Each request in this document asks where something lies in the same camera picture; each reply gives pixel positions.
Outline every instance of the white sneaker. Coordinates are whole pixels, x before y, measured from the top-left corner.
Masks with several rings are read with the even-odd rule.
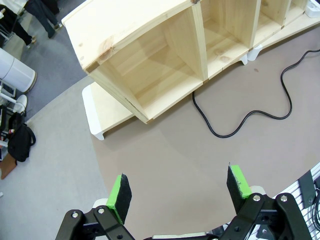
[[[27,49],[31,48],[32,44],[35,44],[36,41],[37,41],[36,36],[32,36],[31,43],[29,45],[26,45],[26,48]]]
[[[60,29],[62,27],[63,27],[63,25],[58,22],[58,24],[54,26],[54,30],[58,30],[58,29]]]

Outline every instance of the jeans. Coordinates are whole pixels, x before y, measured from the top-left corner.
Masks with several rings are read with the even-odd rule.
[[[45,6],[41,0],[29,0],[24,6],[25,10],[32,14],[38,19],[41,25],[48,33],[48,37],[51,38],[55,34],[54,28],[50,25],[48,20],[53,24],[57,25],[58,20],[55,15]]]

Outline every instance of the shoe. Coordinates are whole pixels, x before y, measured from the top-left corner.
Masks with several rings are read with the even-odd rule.
[[[32,44],[35,44],[36,41],[37,41],[36,36],[32,36],[31,42],[29,43],[29,45],[26,45],[26,48],[27,48],[27,49],[31,48]]]
[[[63,27],[63,25],[61,23],[58,23],[57,25],[54,26],[54,30],[58,30],[62,27]]]
[[[52,39],[52,37],[56,34],[56,32],[54,31],[51,35],[48,34],[48,38]]]

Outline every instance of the person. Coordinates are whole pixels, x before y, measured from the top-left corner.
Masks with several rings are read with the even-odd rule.
[[[21,24],[17,21],[17,15],[13,11],[5,5],[0,4],[0,12],[2,13],[0,24],[3,28],[5,28],[9,33],[14,32],[24,41],[27,48],[30,48],[31,44],[36,43],[36,36],[30,36],[26,30],[24,30]]]
[[[62,24],[58,22],[55,15],[41,0],[28,0],[24,5],[24,9],[38,19],[48,33],[48,38],[52,38],[55,35],[56,30],[62,28]]]
[[[50,11],[54,15],[57,15],[60,12],[57,0],[41,0],[41,1],[44,3],[44,5],[48,7],[48,9],[50,9]]]

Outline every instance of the gray carpet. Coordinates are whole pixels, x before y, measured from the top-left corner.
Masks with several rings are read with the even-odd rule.
[[[0,180],[0,239],[53,240],[65,213],[107,197],[90,138],[79,81],[33,116],[29,159]]]
[[[82,2],[84,0],[59,1],[61,11],[57,19],[61,21]],[[23,48],[21,61],[37,72],[37,82],[27,94],[27,119],[86,76],[65,28],[59,30],[53,39],[49,39],[45,29],[33,17],[28,33],[36,35],[37,42],[30,49]]]

